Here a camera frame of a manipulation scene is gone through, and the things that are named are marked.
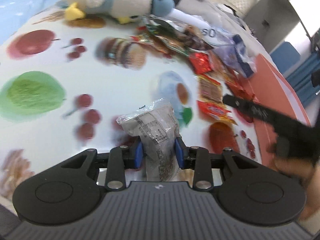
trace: blue bed sheet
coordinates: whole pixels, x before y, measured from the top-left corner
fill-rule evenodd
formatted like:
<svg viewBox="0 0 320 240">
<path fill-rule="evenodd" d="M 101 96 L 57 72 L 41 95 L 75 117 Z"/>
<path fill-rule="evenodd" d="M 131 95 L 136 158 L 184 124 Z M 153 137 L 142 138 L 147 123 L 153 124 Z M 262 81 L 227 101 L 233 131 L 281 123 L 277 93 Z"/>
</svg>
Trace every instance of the blue bed sheet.
<svg viewBox="0 0 320 240">
<path fill-rule="evenodd" d="M 0 0 L 0 44 L 26 21 L 59 0 Z"/>
</svg>

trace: white plastic bag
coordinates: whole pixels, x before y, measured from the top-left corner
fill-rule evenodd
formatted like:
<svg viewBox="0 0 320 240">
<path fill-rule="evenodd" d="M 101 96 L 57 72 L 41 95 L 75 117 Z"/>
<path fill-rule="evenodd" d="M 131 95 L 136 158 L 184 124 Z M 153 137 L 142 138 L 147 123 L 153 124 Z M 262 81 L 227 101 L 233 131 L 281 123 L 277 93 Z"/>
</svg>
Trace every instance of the white plastic bag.
<svg viewBox="0 0 320 240">
<path fill-rule="evenodd" d="M 148 181 L 169 181 L 179 170 L 174 152 L 174 140 L 179 136 L 179 124 L 168 99 L 154 101 L 134 113 L 117 119 L 124 131 L 140 136 L 146 153 Z"/>
</svg>

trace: metal screw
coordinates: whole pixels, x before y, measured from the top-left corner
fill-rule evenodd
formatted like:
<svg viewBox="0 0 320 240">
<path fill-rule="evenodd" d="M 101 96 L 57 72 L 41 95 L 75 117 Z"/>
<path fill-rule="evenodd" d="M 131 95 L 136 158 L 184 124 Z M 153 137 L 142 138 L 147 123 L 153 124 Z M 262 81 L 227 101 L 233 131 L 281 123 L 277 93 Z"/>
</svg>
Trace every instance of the metal screw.
<svg viewBox="0 0 320 240">
<path fill-rule="evenodd" d="M 211 183 L 206 180 L 201 180 L 196 183 L 196 187 L 199 189 L 209 189 L 211 186 Z"/>
<path fill-rule="evenodd" d="M 123 187 L 123 183 L 119 180 L 112 180 L 107 184 L 107 186 L 111 189 L 120 189 Z"/>
</svg>

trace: blue plush head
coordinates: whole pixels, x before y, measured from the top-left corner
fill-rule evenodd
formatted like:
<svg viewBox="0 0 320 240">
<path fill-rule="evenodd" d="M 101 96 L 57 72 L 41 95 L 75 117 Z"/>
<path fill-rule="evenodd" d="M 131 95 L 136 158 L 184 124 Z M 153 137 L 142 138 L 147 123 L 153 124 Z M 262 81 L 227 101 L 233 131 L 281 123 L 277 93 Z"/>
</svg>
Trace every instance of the blue plush head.
<svg viewBox="0 0 320 240">
<path fill-rule="evenodd" d="M 165 17 L 171 12 L 174 6 L 173 0 L 153 0 L 151 14 L 158 17 Z"/>
</svg>

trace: plush toy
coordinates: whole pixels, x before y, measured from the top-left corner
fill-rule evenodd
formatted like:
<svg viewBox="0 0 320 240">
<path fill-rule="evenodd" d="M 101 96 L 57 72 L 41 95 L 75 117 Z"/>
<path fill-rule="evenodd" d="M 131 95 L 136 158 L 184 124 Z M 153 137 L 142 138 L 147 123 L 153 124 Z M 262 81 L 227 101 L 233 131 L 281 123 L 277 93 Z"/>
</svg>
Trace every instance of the plush toy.
<svg viewBox="0 0 320 240">
<path fill-rule="evenodd" d="M 145 14 L 164 17 L 174 8 L 173 0 L 67 0 L 67 3 L 68 21 L 85 18 L 86 14 L 109 14 L 121 24 Z"/>
</svg>

